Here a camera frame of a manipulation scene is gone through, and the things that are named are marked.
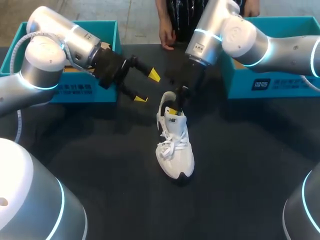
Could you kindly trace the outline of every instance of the person's hand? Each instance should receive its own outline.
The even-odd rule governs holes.
[[[166,50],[173,50],[171,47],[176,41],[176,33],[172,28],[172,23],[169,17],[160,19],[159,37],[161,45]]]
[[[260,0],[246,0],[244,17],[257,17],[260,15]]]

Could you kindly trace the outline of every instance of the black table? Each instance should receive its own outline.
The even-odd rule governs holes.
[[[124,45],[161,76],[184,50]],[[286,199],[320,156],[320,99],[226,100],[215,69],[186,109],[195,174],[184,187],[161,171],[156,112],[167,80],[132,70],[148,103],[46,105],[22,111],[21,145],[83,203],[88,240],[282,240]],[[0,120],[13,139],[15,114]]]

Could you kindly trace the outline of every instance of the teal box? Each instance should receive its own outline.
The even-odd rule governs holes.
[[[116,21],[73,21],[89,33],[101,39],[102,42],[112,45],[112,50],[121,54],[121,43]],[[27,34],[27,22],[22,22],[6,54],[0,68],[0,76],[10,75],[11,55],[17,42]],[[14,72],[21,69],[26,41],[18,50]],[[112,85],[109,89],[99,86],[98,80],[84,72],[64,72],[60,78],[57,92],[51,103],[114,103],[117,100],[116,88]]]
[[[320,26],[312,16],[249,17],[246,20],[273,38],[320,35]],[[235,61],[224,52],[220,61],[229,99],[320,97],[320,92],[309,88],[299,75],[283,72],[256,73],[245,67],[236,67]],[[320,88],[320,78],[307,78]],[[264,85],[264,90],[254,90],[255,84]]]

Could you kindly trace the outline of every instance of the shoelace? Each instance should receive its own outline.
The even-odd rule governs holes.
[[[186,131],[183,131],[178,138],[174,138],[171,133],[166,133],[165,131],[162,132],[161,136],[165,137],[165,141],[158,144],[158,146],[161,146],[160,154],[163,158],[171,157],[175,150],[182,150],[188,146]]]

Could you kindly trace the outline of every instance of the white sneaker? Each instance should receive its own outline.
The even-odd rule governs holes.
[[[187,118],[170,114],[170,104],[176,100],[176,94],[167,91],[162,96],[159,112],[156,115],[160,143],[155,154],[163,171],[172,179],[187,180],[195,167],[194,154],[189,142]]]

